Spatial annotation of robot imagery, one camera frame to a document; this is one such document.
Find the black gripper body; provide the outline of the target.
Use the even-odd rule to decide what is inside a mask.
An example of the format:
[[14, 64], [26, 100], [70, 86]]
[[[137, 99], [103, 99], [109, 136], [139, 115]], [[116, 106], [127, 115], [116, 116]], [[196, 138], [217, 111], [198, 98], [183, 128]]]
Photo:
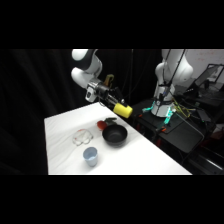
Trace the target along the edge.
[[110, 94], [110, 88], [104, 85], [102, 82], [97, 83], [94, 92], [98, 98], [106, 101], [107, 103], [113, 105], [118, 103], [118, 101]]

